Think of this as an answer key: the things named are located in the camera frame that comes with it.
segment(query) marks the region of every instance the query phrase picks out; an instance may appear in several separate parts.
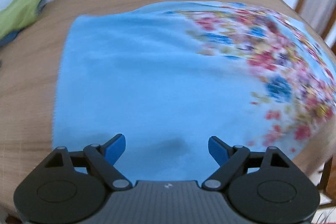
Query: floral fabric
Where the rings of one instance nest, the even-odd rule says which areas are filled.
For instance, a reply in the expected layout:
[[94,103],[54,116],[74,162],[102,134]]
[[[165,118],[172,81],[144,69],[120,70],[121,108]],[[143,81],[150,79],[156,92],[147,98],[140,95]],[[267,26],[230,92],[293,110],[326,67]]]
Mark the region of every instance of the floral fabric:
[[[267,147],[290,134],[295,152],[295,143],[309,139],[335,112],[335,79],[320,46],[273,10],[243,3],[220,8],[175,12],[197,26],[187,33],[199,41],[199,54],[244,59],[249,73],[264,83],[263,90],[251,91],[250,104],[266,105],[264,119],[272,125],[246,145]],[[313,62],[324,77],[314,73]]]
[[295,157],[335,113],[335,68],[304,24],[243,3],[167,1],[79,16],[60,63],[53,147],[117,133],[137,180],[204,181],[209,137]]

